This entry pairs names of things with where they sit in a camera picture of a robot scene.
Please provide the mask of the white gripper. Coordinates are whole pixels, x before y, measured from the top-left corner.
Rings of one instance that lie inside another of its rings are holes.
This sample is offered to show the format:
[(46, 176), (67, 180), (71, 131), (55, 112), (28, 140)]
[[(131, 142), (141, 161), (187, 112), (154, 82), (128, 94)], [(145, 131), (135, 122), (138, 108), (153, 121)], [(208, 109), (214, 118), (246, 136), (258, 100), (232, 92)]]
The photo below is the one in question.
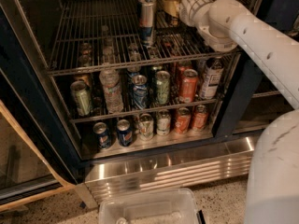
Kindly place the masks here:
[(164, 12), (172, 17), (179, 14), (180, 20), (196, 27), (208, 24), (208, 11), (212, 0), (163, 0)]

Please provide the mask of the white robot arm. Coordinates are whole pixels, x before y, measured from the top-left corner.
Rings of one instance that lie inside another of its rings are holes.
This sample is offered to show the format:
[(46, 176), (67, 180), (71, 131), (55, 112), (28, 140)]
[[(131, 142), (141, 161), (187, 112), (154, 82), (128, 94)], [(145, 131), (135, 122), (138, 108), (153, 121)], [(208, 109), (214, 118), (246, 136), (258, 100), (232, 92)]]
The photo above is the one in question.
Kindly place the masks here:
[(179, 17), (221, 56), (244, 50), (209, 139), (172, 139), (173, 179), (188, 184), (249, 173), (246, 204), (235, 191), (208, 202), (212, 224), (298, 224), (298, 44), (279, 31), (297, 0), (182, 0)]

